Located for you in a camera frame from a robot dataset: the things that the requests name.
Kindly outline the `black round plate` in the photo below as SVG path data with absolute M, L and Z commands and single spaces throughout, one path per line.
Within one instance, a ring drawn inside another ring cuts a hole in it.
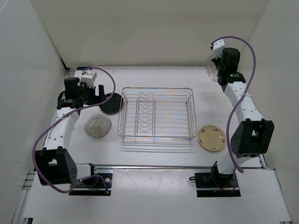
M 118 93 L 114 93 L 106 103 L 100 105 L 100 109 L 105 114 L 116 114 L 122 109 L 122 106 L 123 97 Z

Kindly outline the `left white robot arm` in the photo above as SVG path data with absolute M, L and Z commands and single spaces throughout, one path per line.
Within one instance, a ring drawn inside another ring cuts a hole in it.
M 82 175 L 82 182 L 92 187 L 98 181 L 98 175 L 91 171 L 91 165 L 77 165 L 68 153 L 71 135 L 74 126 L 79 119 L 80 111 L 68 114 L 72 110 L 93 105 L 100 102 L 100 97 L 95 93 L 96 87 L 91 78 L 66 78 L 64 80 L 64 91 L 57 99 L 57 111 L 55 121 L 59 123 L 50 130 L 50 135 L 42 150 L 34 152 L 37 168 L 41 171 L 38 175 L 40 183 L 47 185 L 45 180 L 51 184 L 74 184 Z

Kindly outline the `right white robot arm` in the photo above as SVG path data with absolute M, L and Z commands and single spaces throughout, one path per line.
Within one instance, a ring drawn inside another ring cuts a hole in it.
M 211 168 L 210 182 L 217 187 L 231 180 L 243 163 L 265 154 L 274 131 L 274 123 L 258 112 L 248 94 L 249 83 L 237 71 L 239 61 L 239 50 L 227 47 L 212 59 L 218 71 L 217 82 L 233 107 L 228 121 L 236 115 L 239 123 L 234 133 L 226 136 L 228 153 Z

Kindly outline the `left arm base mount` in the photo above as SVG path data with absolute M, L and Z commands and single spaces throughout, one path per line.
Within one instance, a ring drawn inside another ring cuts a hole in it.
M 70 196 L 111 196 L 113 183 L 112 169 L 97 169 L 96 174 L 102 176 L 93 177 L 75 184 L 74 189 L 69 193 Z

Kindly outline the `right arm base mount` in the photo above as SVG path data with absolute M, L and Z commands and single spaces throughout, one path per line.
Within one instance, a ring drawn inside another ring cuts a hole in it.
M 232 174 L 195 173 L 189 181 L 195 182 L 197 198 L 241 197 L 238 181 Z

